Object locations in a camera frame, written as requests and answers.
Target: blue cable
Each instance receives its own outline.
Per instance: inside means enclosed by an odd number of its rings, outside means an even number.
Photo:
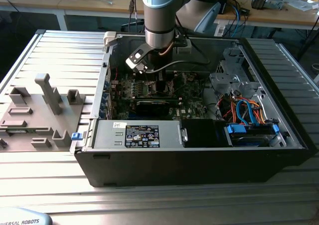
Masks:
[[[237,24],[236,24],[236,27],[235,27],[235,31],[234,33],[231,35],[231,37],[234,37],[234,35],[236,34],[237,32],[237,29],[238,29],[238,25],[239,25],[239,20],[240,20],[240,16],[239,16],[239,12],[238,12],[238,9],[232,5],[232,7],[235,9],[236,11],[236,14],[237,14]]]
[[[253,110],[252,110],[252,108],[251,108],[251,106],[250,106],[250,103],[249,103],[247,100],[243,100],[243,99],[242,99],[242,100],[239,100],[239,101],[238,101],[238,103],[237,103],[237,105],[236,105],[237,117],[238,117],[245,125],[248,125],[247,121],[244,120],[244,119],[241,117],[240,112],[239,112],[239,107],[240,107],[240,105],[241,105],[243,102],[245,102],[245,103],[247,104],[248,112],[249,112],[249,117],[250,117],[251,122],[252,122],[253,124],[255,124],[255,125],[258,126],[259,123],[257,122],[256,118],[254,117],[254,115],[253,115]]]

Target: barcode sticker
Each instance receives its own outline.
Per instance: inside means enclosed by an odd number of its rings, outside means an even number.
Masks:
[[[127,123],[114,122],[114,123],[113,123],[113,128],[125,129],[126,125],[127,125]]]

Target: metal slotted surface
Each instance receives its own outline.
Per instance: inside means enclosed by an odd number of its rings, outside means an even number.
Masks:
[[[273,40],[247,39],[312,141],[319,145],[319,89],[289,52]]]
[[[102,33],[92,32],[37,35],[4,91],[12,83],[27,83],[38,71],[50,72],[59,91],[71,86],[87,95],[79,125],[84,130],[101,61],[95,56],[103,54],[102,38]],[[74,54],[82,59],[72,59]],[[41,92],[36,86],[29,89]],[[0,111],[9,102],[5,93]],[[0,153],[0,171],[0,207],[48,213],[55,225],[307,225],[319,204],[318,156],[262,184],[94,188],[68,152]]]

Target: connector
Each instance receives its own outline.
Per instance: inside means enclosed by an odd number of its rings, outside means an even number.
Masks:
[[[134,12],[134,0],[131,0],[129,5],[129,13],[132,14],[133,12]]]

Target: blue latch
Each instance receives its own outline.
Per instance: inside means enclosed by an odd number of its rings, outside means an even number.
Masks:
[[[279,127],[277,124],[273,125],[273,129],[274,129],[275,133],[279,133]]]
[[[82,133],[72,133],[71,140],[83,140]]]
[[[230,124],[227,126],[227,131],[229,134],[237,134],[237,133],[242,133],[245,134],[246,132],[246,128],[244,125],[242,124]]]

